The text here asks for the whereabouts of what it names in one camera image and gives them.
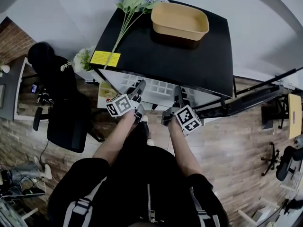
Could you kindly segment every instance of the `tan plastic basket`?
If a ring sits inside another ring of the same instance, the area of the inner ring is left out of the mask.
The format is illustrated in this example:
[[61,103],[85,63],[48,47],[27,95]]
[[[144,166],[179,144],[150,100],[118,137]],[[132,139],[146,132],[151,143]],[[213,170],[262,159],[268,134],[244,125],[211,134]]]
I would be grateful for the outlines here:
[[159,34],[198,41],[209,31],[204,12],[181,4],[161,2],[151,17],[152,27]]

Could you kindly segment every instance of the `person's hand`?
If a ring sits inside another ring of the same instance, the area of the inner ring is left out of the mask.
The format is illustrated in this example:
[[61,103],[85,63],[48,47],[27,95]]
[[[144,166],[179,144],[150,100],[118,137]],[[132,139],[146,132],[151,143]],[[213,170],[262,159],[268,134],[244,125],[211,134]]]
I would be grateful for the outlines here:
[[175,115],[172,116],[171,121],[169,122],[169,131],[170,131],[170,133],[172,133],[173,131],[181,131],[182,132],[181,125],[179,124]]
[[122,115],[122,119],[128,122],[134,123],[136,116],[134,115],[134,109],[131,109],[127,113]]

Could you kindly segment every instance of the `yellow sticky note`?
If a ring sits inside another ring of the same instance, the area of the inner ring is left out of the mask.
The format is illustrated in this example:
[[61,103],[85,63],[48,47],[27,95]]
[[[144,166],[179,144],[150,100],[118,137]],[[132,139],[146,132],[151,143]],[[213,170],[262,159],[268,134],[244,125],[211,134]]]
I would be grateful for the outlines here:
[[[120,58],[119,53],[113,53],[112,57],[110,58],[109,62],[108,62],[108,66],[113,66],[116,67]],[[108,58],[110,56],[110,52],[106,52],[106,51],[95,51],[90,63],[93,64],[99,64],[99,65],[105,65]]]

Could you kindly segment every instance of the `person's forearm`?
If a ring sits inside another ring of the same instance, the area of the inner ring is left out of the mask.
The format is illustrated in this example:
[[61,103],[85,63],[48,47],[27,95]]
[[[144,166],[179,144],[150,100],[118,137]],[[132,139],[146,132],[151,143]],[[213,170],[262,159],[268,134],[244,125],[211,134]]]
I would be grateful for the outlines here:
[[202,174],[201,166],[194,154],[191,152],[177,120],[170,123],[169,133],[175,151],[176,161],[182,173],[185,176],[190,176],[196,173]]
[[108,161],[109,165],[112,166],[134,121],[135,116],[122,118],[106,141],[98,148],[93,157],[105,159]]

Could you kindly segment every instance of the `jacket zipper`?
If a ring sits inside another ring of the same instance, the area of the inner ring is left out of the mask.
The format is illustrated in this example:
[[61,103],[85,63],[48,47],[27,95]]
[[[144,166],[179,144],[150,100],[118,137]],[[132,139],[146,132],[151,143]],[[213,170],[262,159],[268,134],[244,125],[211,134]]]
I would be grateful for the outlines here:
[[150,190],[150,185],[147,184],[147,199],[148,199],[148,220],[151,223],[157,223],[156,222],[156,211],[152,210],[152,203],[151,203],[151,190]]

